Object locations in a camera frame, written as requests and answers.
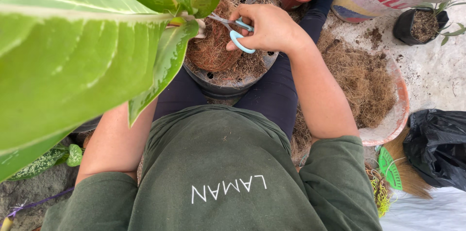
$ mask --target shirt sleeve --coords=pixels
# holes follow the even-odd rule
[[[327,230],[382,230],[359,137],[318,140],[299,174]]]
[[[76,186],[71,197],[50,207],[43,231],[126,231],[137,194],[127,174],[104,172]]]

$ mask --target black pants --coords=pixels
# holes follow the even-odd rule
[[[319,40],[333,0],[313,0],[299,25],[314,43]],[[154,121],[187,107],[206,105],[206,98],[184,67],[158,97]],[[298,95],[294,87],[288,56],[282,52],[267,73],[234,105],[263,114],[277,124],[291,139]]]

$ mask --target person's right hand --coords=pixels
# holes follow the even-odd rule
[[[242,29],[244,38],[238,42],[249,49],[282,51],[286,54],[300,49],[306,43],[313,43],[309,35],[295,23],[287,12],[272,4],[240,4],[230,16],[254,27],[254,32]],[[238,47],[230,41],[227,50]]]

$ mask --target black polybag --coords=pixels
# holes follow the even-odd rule
[[[426,109],[410,116],[409,163],[431,186],[466,191],[466,112]]]

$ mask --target scissors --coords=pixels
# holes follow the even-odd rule
[[[233,43],[239,48],[241,49],[242,51],[246,52],[246,53],[254,53],[256,50],[254,49],[248,49],[248,48],[245,48],[244,46],[241,45],[241,43],[238,42],[238,38],[243,38],[244,36],[242,36],[240,33],[236,32],[235,30],[233,30],[228,24],[234,24],[234,25],[237,25],[237,26],[240,26],[246,30],[248,30],[249,32],[254,32],[254,27],[250,26],[250,25],[247,25],[245,23],[243,23],[242,21],[242,17],[240,17],[238,20],[236,21],[231,21],[231,20],[226,20],[226,19],[223,19],[221,17],[219,17],[218,15],[216,15],[215,13],[212,13],[212,15],[209,15],[207,17],[210,17],[214,20],[217,20],[219,22],[221,22],[222,24],[224,24],[228,30],[230,31],[230,38],[232,39]]]

